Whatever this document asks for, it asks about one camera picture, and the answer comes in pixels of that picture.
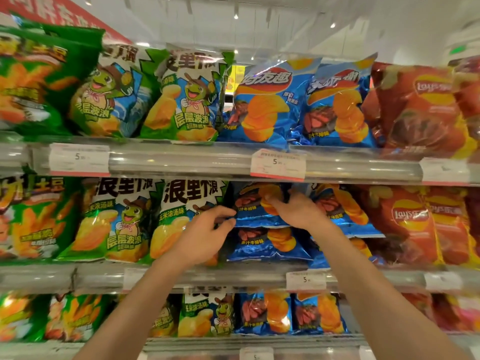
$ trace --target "yellow sign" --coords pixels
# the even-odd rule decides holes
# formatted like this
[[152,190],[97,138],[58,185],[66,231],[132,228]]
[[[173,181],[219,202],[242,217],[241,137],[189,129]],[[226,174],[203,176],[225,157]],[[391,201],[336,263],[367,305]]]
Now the yellow sign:
[[245,75],[245,66],[232,66],[232,71],[228,76],[225,93],[234,94],[238,85],[242,83]]

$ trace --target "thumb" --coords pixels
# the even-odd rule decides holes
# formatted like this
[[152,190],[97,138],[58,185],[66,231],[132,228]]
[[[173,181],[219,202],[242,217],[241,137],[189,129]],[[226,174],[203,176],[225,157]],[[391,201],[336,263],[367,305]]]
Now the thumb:
[[237,222],[236,219],[230,218],[222,222],[222,224],[215,230],[217,235],[223,237],[224,239],[227,237],[228,233],[235,227],[235,223]]
[[275,210],[278,211],[278,213],[280,213],[281,211],[284,211],[287,208],[287,204],[282,202],[275,196],[267,195],[265,196],[265,199],[269,204],[271,204],[275,208]]

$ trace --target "hand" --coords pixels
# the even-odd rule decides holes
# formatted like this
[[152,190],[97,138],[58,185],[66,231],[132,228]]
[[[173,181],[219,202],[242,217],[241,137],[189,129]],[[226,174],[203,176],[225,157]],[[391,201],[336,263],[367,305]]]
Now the hand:
[[317,227],[323,222],[331,222],[310,198],[295,189],[290,189],[288,192],[290,193],[288,203],[273,196],[265,197],[287,224],[310,231],[311,228]]
[[231,208],[215,206],[195,216],[171,248],[172,254],[185,267],[205,263],[220,250],[227,234],[235,227],[236,220],[225,220],[217,229],[214,229],[215,222],[236,214]]

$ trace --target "person's left hand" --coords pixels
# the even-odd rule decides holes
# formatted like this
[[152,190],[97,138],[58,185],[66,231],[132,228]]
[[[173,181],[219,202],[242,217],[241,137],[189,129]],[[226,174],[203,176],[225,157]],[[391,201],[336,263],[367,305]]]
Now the person's left hand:
[[195,216],[182,232],[171,252],[184,266],[190,267],[211,259],[222,247],[236,220],[230,218],[214,229],[218,219],[235,216],[237,212],[225,206],[216,206]]

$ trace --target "red banner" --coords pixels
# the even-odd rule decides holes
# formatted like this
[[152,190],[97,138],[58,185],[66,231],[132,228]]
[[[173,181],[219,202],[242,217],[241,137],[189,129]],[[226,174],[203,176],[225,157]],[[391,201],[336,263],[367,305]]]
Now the red banner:
[[105,29],[104,40],[132,44],[131,40],[70,0],[2,0],[0,12],[17,14],[40,23]]

